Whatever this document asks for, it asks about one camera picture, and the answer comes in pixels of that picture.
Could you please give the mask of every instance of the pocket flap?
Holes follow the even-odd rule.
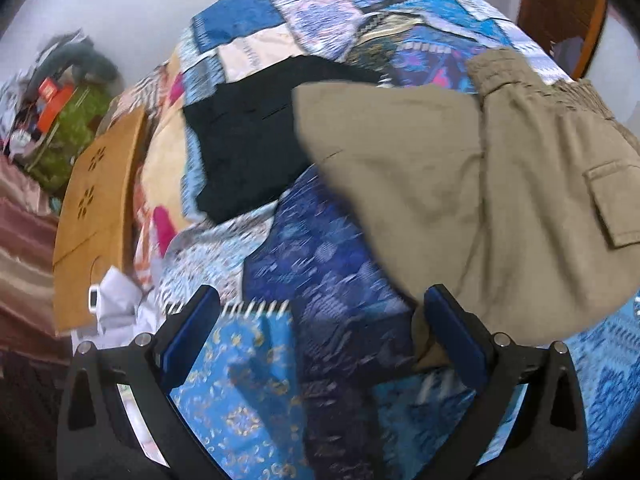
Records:
[[[615,160],[585,177],[613,245],[640,242],[640,162]]]

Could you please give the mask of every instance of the bed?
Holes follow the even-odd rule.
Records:
[[[244,12],[246,19],[233,23],[226,17],[230,9]],[[134,258],[138,280],[147,289],[155,287],[165,303],[185,302],[200,284],[207,283],[217,288],[223,303],[239,304],[250,299],[243,295],[247,282],[259,275],[250,265],[250,256],[272,243],[269,234],[278,219],[277,203],[220,225],[213,225],[198,211],[195,198],[204,174],[197,137],[180,111],[183,105],[212,95],[218,83],[237,81],[287,57],[305,54],[386,71],[390,84],[430,83],[473,92],[465,59],[500,46],[523,53],[545,83],[570,80],[533,40],[483,0],[220,0],[203,10],[184,30],[171,59],[112,104],[112,122],[140,104],[150,119],[151,140],[134,191],[140,233]],[[159,256],[152,217],[159,205],[167,209],[179,231],[164,258]],[[594,465],[640,394],[640,293],[566,343],[582,389],[589,464]],[[224,437],[214,442],[216,409],[205,402],[212,395],[206,380],[212,359],[203,352],[189,384],[172,393],[185,421],[207,449],[223,445]],[[419,398],[423,406],[422,429],[415,430],[415,438],[422,442],[415,469],[446,439],[473,393],[452,370],[442,368],[412,377],[402,389],[413,395],[413,400],[403,402],[415,404]],[[398,406],[395,413],[387,413],[390,418],[406,418],[397,392],[380,391],[380,395],[386,396],[389,405]],[[521,399],[522,395],[514,399],[513,410],[483,461],[498,455]],[[131,403],[130,393],[127,402]],[[405,431],[414,431],[410,421],[403,424]],[[155,452],[152,443],[145,442],[143,447]],[[405,476],[412,477],[408,459],[387,458],[404,460]],[[244,478],[242,468],[227,465],[223,464],[232,478]]]

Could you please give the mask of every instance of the ventilation hole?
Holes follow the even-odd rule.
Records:
[[[67,419],[69,430],[84,430],[95,426],[94,402],[89,389],[89,377],[84,370],[76,375],[76,382],[71,392],[71,405]]]
[[[566,373],[562,374],[558,379],[556,398],[554,399],[554,406],[551,409],[551,418],[549,422],[558,428],[575,431],[575,406],[571,396],[569,377]]]

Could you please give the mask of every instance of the wooden door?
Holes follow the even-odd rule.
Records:
[[[547,53],[553,43],[582,38],[580,59],[571,74],[579,78],[593,55],[606,8],[606,0],[522,0],[518,26]]]

